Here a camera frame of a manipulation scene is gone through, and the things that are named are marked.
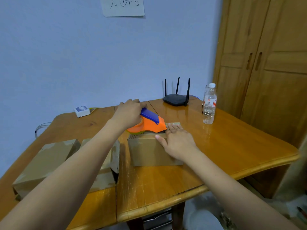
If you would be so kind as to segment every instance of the black router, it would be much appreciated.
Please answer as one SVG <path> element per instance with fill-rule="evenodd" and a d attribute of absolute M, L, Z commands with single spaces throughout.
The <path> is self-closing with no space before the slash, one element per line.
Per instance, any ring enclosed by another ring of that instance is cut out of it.
<path fill-rule="evenodd" d="M 178 93 L 178 86 L 179 86 L 179 78 L 178 77 L 178 82 L 177 82 L 177 89 L 176 89 L 176 94 L 169 94 L 166 95 L 166 79 L 164 79 L 165 82 L 165 97 L 163 98 L 163 101 L 171 104 L 173 106 L 187 106 L 188 101 L 189 101 L 189 93 L 190 93 L 190 78 L 189 78 L 189 84 L 188 84 L 188 91 L 187 91 L 187 95 L 183 96 Z"/>

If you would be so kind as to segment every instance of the router antenna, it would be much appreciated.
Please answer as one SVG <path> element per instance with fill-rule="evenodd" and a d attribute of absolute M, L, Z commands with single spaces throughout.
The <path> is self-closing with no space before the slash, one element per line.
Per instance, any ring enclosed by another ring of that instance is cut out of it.
<path fill-rule="evenodd" d="M 178 93 L 178 86 L 179 86 L 179 78 L 180 78 L 180 77 L 178 77 L 178 82 L 177 82 L 177 89 L 176 89 L 176 94 Z"/>
<path fill-rule="evenodd" d="M 185 98 L 185 106 L 187 106 L 188 101 L 189 101 L 189 95 L 190 95 L 190 78 L 189 78 L 189 84 L 188 84 L 188 91 L 187 91 L 187 96 Z"/>
<path fill-rule="evenodd" d="M 165 86 L 165 96 L 166 96 L 166 79 L 164 79 L 164 86 Z"/>

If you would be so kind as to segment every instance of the white paper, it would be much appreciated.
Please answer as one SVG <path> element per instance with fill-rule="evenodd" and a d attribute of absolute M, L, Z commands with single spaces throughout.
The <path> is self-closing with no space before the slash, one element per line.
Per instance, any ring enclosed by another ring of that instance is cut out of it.
<path fill-rule="evenodd" d="M 101 0 L 105 17 L 144 16 L 143 0 Z"/>

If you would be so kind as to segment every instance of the hand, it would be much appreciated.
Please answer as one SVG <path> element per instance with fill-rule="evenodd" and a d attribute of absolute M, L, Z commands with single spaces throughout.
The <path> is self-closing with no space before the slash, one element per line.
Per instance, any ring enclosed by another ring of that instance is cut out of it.
<path fill-rule="evenodd" d="M 146 103 L 140 103 L 138 99 L 129 99 L 127 102 L 119 104 L 112 119 L 115 120 L 118 126 L 126 130 L 141 122 L 140 113 L 144 107 L 146 107 Z"/>
<path fill-rule="evenodd" d="M 191 153 L 199 151 L 193 136 L 184 130 L 181 125 L 175 125 L 174 123 L 171 125 L 169 123 L 166 127 L 167 142 L 159 135 L 155 137 L 169 155 L 186 162 L 186 159 L 191 156 Z"/>

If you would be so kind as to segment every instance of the wooden table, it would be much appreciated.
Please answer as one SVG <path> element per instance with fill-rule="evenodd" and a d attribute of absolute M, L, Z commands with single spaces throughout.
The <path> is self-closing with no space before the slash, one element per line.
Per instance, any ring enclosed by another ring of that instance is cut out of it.
<path fill-rule="evenodd" d="M 202 101 L 190 98 L 187 107 L 174 107 L 163 100 L 147 102 L 165 122 L 181 122 L 198 148 L 235 179 L 289 164 L 299 158 L 298 150 L 232 115 L 216 109 L 214 123 L 203 123 Z M 174 206 L 208 190 L 186 165 L 132 167 L 127 145 L 123 144 L 119 183 L 116 188 L 117 221 L 128 221 Z"/>
<path fill-rule="evenodd" d="M 190 98 L 187 107 L 173 107 L 161 99 L 148 101 L 148 109 L 166 122 L 181 122 L 199 149 L 235 179 L 298 159 L 297 149 L 217 109 L 214 123 L 202 123 L 201 101 Z M 89 116 L 75 113 L 57 116 L 0 179 L 0 220 L 18 203 L 12 183 L 40 148 L 48 143 L 93 137 L 113 116 L 114 107 L 101 108 Z M 132 167 L 128 133 L 119 140 L 120 174 L 117 187 L 89 193 L 67 229 L 94 230 L 128 221 L 177 205 L 207 187 L 186 165 Z"/>
<path fill-rule="evenodd" d="M 106 107 L 82 118 L 77 118 L 75 113 L 57 116 L 0 179 L 0 220 L 17 205 L 12 184 L 41 147 L 69 139 L 82 142 L 83 139 L 91 138 L 113 114 L 114 107 Z M 89 193 L 67 229 L 94 230 L 116 223 L 116 188 L 112 187 Z"/>

